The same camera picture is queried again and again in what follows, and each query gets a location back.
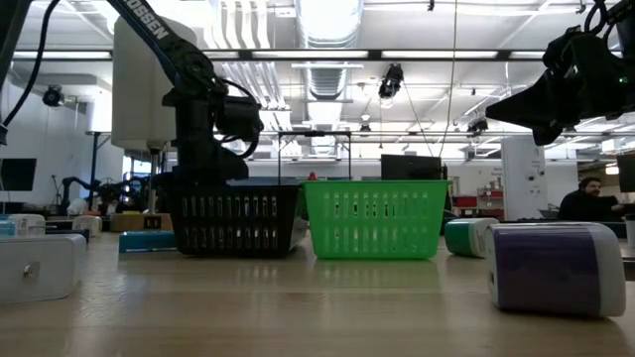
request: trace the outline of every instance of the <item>computer monitor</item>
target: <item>computer monitor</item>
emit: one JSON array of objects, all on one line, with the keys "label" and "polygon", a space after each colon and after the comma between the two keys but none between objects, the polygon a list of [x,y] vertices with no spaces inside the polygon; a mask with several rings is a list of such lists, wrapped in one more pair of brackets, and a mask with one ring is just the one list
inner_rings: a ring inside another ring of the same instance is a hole
[{"label": "computer monitor", "polygon": [[617,168],[619,169],[619,190],[635,192],[635,155],[618,155]]},{"label": "computer monitor", "polygon": [[[382,155],[381,179],[443,179],[441,158],[411,155]],[[449,192],[445,195],[446,210],[452,210]]]},{"label": "computer monitor", "polygon": [[36,163],[37,159],[0,159],[0,190],[33,190]]}]

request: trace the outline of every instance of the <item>wooden table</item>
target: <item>wooden table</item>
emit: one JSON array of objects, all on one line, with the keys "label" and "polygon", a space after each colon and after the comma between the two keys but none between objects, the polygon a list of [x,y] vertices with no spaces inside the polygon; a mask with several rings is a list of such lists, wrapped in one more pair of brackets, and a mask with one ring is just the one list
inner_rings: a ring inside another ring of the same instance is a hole
[{"label": "wooden table", "polygon": [[317,261],[117,254],[91,240],[61,300],[0,306],[0,356],[633,356],[635,283],[623,317],[498,311],[481,260]]}]

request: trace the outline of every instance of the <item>green basket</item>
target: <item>green basket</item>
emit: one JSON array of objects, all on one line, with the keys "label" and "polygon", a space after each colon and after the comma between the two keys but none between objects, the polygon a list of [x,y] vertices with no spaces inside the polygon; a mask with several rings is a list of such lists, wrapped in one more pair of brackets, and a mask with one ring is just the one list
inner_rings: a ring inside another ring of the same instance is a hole
[{"label": "green basket", "polygon": [[430,259],[445,180],[304,182],[314,251],[327,259]]}]

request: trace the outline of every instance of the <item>man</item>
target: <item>man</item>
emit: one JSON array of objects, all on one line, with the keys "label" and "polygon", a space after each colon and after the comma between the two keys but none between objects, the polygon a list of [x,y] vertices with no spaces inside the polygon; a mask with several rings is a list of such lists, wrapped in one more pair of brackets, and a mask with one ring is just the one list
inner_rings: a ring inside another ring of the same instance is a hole
[{"label": "man", "polygon": [[599,178],[584,178],[577,190],[563,198],[558,219],[577,221],[618,220],[624,208],[614,196],[600,197],[602,182]]}]

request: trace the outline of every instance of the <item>white pillar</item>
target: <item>white pillar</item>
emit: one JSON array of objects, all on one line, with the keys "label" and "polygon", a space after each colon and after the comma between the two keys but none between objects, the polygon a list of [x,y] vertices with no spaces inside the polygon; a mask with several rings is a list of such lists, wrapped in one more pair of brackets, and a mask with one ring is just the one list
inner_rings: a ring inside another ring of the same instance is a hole
[{"label": "white pillar", "polygon": [[527,137],[502,140],[505,219],[542,218],[547,209],[545,150]]}]

